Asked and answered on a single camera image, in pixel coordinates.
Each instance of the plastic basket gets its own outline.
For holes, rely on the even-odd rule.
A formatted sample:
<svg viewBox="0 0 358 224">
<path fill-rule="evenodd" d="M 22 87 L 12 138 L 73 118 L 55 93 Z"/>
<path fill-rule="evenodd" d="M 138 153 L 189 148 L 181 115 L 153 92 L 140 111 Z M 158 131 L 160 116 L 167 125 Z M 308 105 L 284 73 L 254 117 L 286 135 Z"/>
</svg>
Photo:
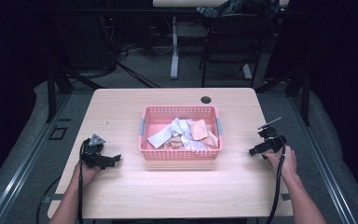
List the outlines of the plastic basket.
<svg viewBox="0 0 358 224">
<path fill-rule="evenodd" d="M 158 133 L 175 118 L 204 119 L 208 129 L 218 137 L 217 149 L 155 149 L 147 138 Z M 141 120 L 139 149 L 147 160 L 214 160 L 222 149 L 220 118 L 214 106 L 148 106 Z"/>
</svg>

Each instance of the desk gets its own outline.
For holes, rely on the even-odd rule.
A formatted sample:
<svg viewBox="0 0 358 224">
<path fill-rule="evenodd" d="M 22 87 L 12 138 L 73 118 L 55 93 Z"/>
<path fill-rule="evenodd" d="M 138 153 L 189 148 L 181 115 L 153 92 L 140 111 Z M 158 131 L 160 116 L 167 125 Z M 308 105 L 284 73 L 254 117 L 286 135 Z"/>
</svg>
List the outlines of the desk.
<svg viewBox="0 0 358 224">
<path fill-rule="evenodd" d="M 146 161 L 137 148 L 147 105 L 207 105 L 218 109 L 223 149 L 214 161 Z M 83 140 L 94 133 L 106 143 L 104 156 L 122 155 L 115 168 L 99 172 L 84 190 L 83 218 L 267 217 L 275 191 L 275 173 L 249 149 L 262 142 L 265 123 L 255 91 L 229 89 L 97 90 L 80 127 L 57 187 L 69 184 Z M 283 181 L 281 193 L 287 193 Z M 60 201 L 52 201 L 52 217 Z M 279 200 L 276 216 L 291 216 L 290 201 Z"/>
<path fill-rule="evenodd" d="M 227 0 L 153 0 L 153 7 L 218 7 Z M 281 0 L 280 6 L 287 7 L 289 0 Z M 179 50 L 176 17 L 172 18 L 172 64 L 171 79 L 178 78 Z"/>
</svg>

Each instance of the forearm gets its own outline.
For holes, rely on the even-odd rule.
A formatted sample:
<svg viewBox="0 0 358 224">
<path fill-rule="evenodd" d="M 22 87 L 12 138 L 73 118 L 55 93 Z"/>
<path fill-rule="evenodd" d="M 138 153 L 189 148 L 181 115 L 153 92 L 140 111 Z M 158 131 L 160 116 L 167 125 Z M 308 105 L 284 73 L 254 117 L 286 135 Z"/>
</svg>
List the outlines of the forearm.
<svg viewBox="0 0 358 224">
<path fill-rule="evenodd" d="M 313 202 L 298 175 L 283 177 L 292 200 L 295 223 L 326 223 L 319 208 Z"/>
<path fill-rule="evenodd" d="M 63 194 L 61 203 L 54 213 L 50 223 L 75 223 L 77 214 L 77 197 L 78 185 L 76 183 L 71 183 Z"/>
</svg>

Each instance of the crumpled fabric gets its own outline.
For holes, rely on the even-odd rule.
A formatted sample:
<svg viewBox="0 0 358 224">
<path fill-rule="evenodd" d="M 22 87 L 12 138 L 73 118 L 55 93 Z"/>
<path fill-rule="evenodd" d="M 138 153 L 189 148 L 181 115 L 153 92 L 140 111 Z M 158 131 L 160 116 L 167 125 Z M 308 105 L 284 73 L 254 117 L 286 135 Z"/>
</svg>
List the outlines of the crumpled fabric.
<svg viewBox="0 0 358 224">
<path fill-rule="evenodd" d="M 218 148 L 218 138 L 209 130 L 205 120 L 176 118 L 160 132 L 147 138 L 158 149 Z"/>
<path fill-rule="evenodd" d="M 216 18 L 232 13 L 262 13 L 274 18 L 280 10 L 279 0 L 229 0 L 219 7 L 196 7 L 207 18 Z"/>
</svg>

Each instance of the white cloth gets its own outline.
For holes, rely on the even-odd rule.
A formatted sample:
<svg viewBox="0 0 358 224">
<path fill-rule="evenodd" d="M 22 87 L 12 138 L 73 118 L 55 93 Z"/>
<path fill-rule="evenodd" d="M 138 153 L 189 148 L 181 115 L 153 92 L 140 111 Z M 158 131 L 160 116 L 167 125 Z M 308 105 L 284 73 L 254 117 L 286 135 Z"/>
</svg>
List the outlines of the white cloth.
<svg viewBox="0 0 358 224">
<path fill-rule="evenodd" d="M 181 136 L 182 143 L 185 149 L 208 149 L 208 146 L 201 141 L 194 140 L 191 134 L 190 125 L 187 123 L 188 119 L 175 118 L 171 124 L 165 127 L 160 132 L 147 138 L 149 143 L 155 148 L 161 147 L 173 136 Z"/>
</svg>

